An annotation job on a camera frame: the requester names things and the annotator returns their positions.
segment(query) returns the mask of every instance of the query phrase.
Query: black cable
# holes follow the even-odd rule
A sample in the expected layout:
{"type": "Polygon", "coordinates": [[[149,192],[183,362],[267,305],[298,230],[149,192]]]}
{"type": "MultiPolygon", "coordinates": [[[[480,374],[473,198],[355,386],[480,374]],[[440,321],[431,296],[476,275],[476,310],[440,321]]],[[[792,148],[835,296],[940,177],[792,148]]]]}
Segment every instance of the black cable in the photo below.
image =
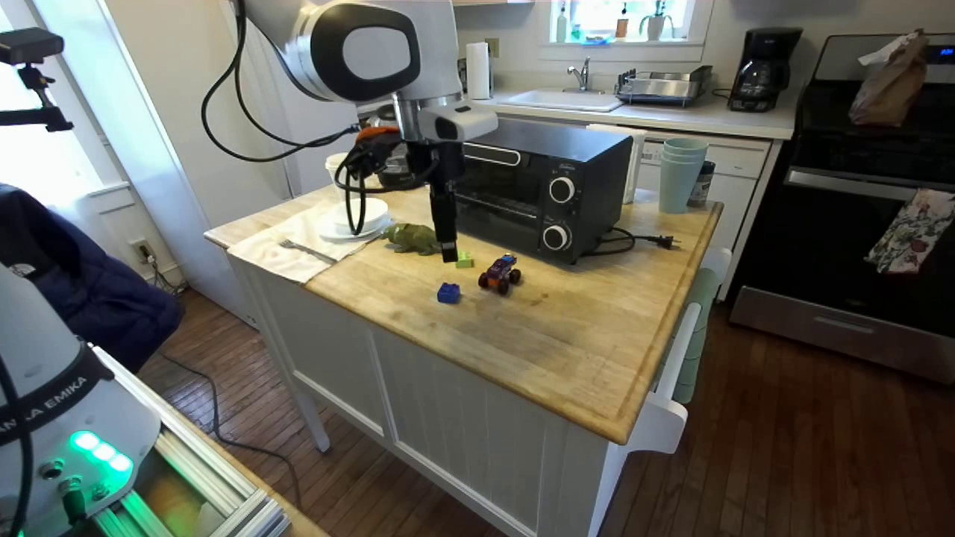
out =
{"type": "Polygon", "coordinates": [[[153,253],[146,253],[146,265],[153,271],[153,286],[171,293],[171,296],[183,296],[185,286],[173,286],[173,280],[167,275],[162,275],[158,260],[153,253]]]}
{"type": "Polygon", "coordinates": [[[18,389],[13,386],[4,356],[0,356],[0,389],[4,389],[7,405],[13,408],[16,427],[21,429],[21,450],[24,450],[18,506],[10,526],[10,535],[18,535],[28,526],[28,506],[34,494],[34,435],[28,429],[21,396],[18,396],[18,389]]]}
{"type": "Polygon", "coordinates": [[[295,471],[294,460],[285,456],[285,454],[279,454],[279,450],[267,450],[267,447],[258,447],[258,444],[246,444],[246,442],[228,439],[228,435],[218,429],[221,417],[218,417],[218,389],[215,389],[215,378],[207,377],[207,374],[201,374],[201,371],[194,371],[194,366],[188,366],[188,363],[183,363],[183,362],[173,357],[173,356],[165,356],[165,351],[158,351],[158,356],[162,356],[165,362],[171,362],[173,366],[197,377],[197,378],[203,378],[203,381],[210,386],[210,395],[212,395],[212,423],[210,423],[207,433],[212,433],[218,442],[234,444],[234,447],[239,447],[239,450],[253,450],[253,454],[262,454],[262,456],[273,456],[273,460],[285,462],[285,466],[291,468],[291,478],[294,478],[294,487],[295,487],[295,503],[303,506],[298,471],[295,471]]]}
{"type": "MultiPolygon", "coordinates": [[[[383,162],[386,157],[388,156],[380,156],[374,145],[361,145],[358,142],[358,145],[349,148],[349,156],[334,171],[334,184],[342,192],[346,192],[346,219],[349,219],[353,235],[361,235],[361,230],[365,230],[368,195],[388,192],[388,189],[368,189],[368,181],[365,181],[370,172],[380,172],[380,178],[383,178],[383,162]]],[[[428,178],[437,168],[440,168],[440,151],[431,148],[431,163],[418,177],[428,178]]]]}
{"type": "Polygon", "coordinates": [[[203,132],[207,132],[207,136],[210,136],[221,151],[228,151],[230,157],[239,157],[239,162],[268,163],[268,162],[280,162],[280,157],[288,157],[288,156],[295,156],[295,151],[303,151],[303,148],[330,145],[330,142],[342,141],[343,133],[358,132],[358,122],[355,122],[355,125],[346,125],[346,128],[342,128],[342,132],[334,132],[334,133],[315,136],[315,141],[309,141],[309,142],[295,142],[295,141],[288,141],[288,136],[268,132],[262,122],[258,122],[258,120],[252,116],[247,104],[246,104],[243,80],[239,80],[243,50],[246,50],[246,0],[237,0],[237,35],[239,35],[239,38],[237,38],[234,59],[230,59],[228,68],[215,78],[215,84],[207,90],[203,104],[201,104],[203,132]],[[218,141],[218,133],[212,132],[212,122],[210,122],[210,104],[212,104],[212,95],[228,84],[228,78],[237,78],[237,98],[239,98],[239,107],[243,107],[246,120],[247,120],[252,125],[258,125],[267,136],[273,136],[273,141],[279,141],[279,142],[285,142],[285,145],[291,145],[291,148],[276,151],[276,156],[243,156],[243,151],[237,151],[237,148],[230,148],[228,142],[218,141]]]}
{"type": "Polygon", "coordinates": [[[631,233],[625,227],[612,227],[609,233],[600,235],[598,248],[589,251],[589,256],[612,256],[612,253],[627,253],[637,248],[637,242],[653,242],[667,251],[679,248],[676,235],[643,235],[643,233],[631,233]]]}

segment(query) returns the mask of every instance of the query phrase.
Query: oven handle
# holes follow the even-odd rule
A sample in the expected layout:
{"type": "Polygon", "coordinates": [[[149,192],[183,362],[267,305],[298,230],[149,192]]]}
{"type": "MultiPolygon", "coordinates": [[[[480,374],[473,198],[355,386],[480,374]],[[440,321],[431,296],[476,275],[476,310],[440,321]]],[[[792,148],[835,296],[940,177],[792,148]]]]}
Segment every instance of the oven handle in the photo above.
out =
{"type": "Polygon", "coordinates": [[[867,181],[861,178],[844,178],[844,177],[828,177],[828,172],[813,172],[813,171],[789,171],[786,184],[801,184],[801,189],[815,189],[815,192],[843,192],[843,195],[856,195],[856,198],[880,198],[880,199],[913,199],[917,189],[900,189],[900,184],[880,184],[880,181],[867,181]]]}

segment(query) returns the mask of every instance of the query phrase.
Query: wooden countertop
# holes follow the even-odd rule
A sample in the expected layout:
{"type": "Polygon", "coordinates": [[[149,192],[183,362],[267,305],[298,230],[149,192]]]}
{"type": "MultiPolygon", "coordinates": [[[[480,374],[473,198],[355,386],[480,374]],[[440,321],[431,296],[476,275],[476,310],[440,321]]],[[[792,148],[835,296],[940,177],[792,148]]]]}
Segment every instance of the wooden countertop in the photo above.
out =
{"type": "MultiPolygon", "coordinates": [[[[143,386],[134,374],[130,374],[121,362],[113,362],[107,351],[97,348],[97,356],[116,374],[116,381],[139,396],[143,405],[149,405],[162,423],[177,423],[188,429],[194,439],[207,439],[201,427],[185,420],[167,399],[162,399],[149,386],[143,386]]],[[[285,494],[279,494],[267,481],[261,481],[253,471],[247,471],[234,454],[218,447],[212,439],[207,442],[212,454],[218,454],[230,468],[237,468],[246,481],[252,481],[258,490],[268,490],[273,499],[279,499],[291,527],[288,537],[327,537],[321,526],[315,526],[295,503],[291,503],[285,494]]]]}
{"type": "MultiPolygon", "coordinates": [[[[342,195],[324,189],[207,235],[230,248],[321,198],[342,195]]],[[[383,199],[397,222],[431,223],[428,192],[383,199]]],[[[576,269],[519,253],[527,283],[509,298],[479,286],[479,275],[504,248],[464,233],[461,248],[479,260],[476,269],[370,242],[316,275],[309,290],[598,435],[627,442],[716,219],[721,207],[689,216],[634,207],[621,219],[627,230],[671,233],[682,248],[638,242],[631,253],[589,256],[576,269]],[[461,283],[464,302],[440,305],[443,283],[461,283]]]]}

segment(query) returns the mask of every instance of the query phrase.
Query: countertop appliance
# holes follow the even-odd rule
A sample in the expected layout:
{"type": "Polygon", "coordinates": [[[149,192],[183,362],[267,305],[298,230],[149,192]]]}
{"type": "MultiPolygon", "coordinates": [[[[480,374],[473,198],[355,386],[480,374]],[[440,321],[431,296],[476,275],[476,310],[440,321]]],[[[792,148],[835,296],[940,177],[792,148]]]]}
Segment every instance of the countertop appliance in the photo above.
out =
{"type": "Polygon", "coordinates": [[[747,32],[740,68],[729,93],[732,110],[764,114],[789,90],[789,59],[801,43],[801,26],[756,26],[747,32]]]}
{"type": "Polygon", "coordinates": [[[903,128],[856,128],[856,56],[889,38],[828,38],[792,157],[752,227],[732,318],[949,386],[955,230],[917,275],[879,275],[867,256],[920,189],[955,195],[955,35],[929,35],[925,87],[903,128]]]}
{"type": "Polygon", "coordinates": [[[619,98],[625,104],[671,104],[689,107],[712,87],[712,65],[694,71],[625,71],[619,75],[619,98]]]}
{"type": "Polygon", "coordinates": [[[574,265],[619,223],[634,136],[568,122],[501,120],[465,142],[456,227],[574,265]]]}

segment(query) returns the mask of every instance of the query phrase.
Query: robot camera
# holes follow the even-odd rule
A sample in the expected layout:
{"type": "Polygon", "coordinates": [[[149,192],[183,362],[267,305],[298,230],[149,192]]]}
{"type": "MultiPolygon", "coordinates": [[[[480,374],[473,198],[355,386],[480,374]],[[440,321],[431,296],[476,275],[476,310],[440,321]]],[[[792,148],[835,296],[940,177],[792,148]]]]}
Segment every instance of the robot camera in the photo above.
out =
{"type": "Polygon", "coordinates": [[[64,54],[64,35],[42,26],[24,26],[0,32],[0,62],[42,62],[45,56],[64,54]]]}

